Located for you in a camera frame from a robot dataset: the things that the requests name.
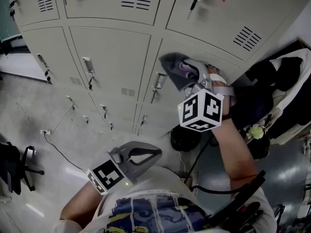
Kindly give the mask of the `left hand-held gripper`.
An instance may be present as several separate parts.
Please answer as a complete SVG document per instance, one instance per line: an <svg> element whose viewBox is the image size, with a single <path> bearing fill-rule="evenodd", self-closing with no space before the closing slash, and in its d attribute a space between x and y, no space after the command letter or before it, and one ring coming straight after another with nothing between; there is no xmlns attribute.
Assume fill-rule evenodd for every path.
<svg viewBox="0 0 311 233"><path fill-rule="evenodd" d="M152 144L131 141L97 157L86 176L101 195L125 191L137 184L137 178L155 165L161 154Z"/></svg>

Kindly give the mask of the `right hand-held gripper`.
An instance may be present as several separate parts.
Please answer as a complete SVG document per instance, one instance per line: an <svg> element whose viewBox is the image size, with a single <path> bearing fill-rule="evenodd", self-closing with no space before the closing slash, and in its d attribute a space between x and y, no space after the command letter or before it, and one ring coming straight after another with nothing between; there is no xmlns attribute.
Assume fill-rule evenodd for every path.
<svg viewBox="0 0 311 233"><path fill-rule="evenodd" d="M205 132L222 124L224 87L213 87L205 63L185 59L184 63L197 70L184 79L182 91L185 100L178 106L180 126L196 132Z"/></svg>

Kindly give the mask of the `person's right hand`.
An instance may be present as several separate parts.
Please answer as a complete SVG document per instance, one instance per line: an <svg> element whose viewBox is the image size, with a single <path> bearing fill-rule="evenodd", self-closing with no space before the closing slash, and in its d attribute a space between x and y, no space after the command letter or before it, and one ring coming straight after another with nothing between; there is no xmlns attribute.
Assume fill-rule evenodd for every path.
<svg viewBox="0 0 311 233"><path fill-rule="evenodd" d="M219 69L213 66L207 66L207 71L209 73L213 87L227 87L227 82L220 74Z"/></svg>

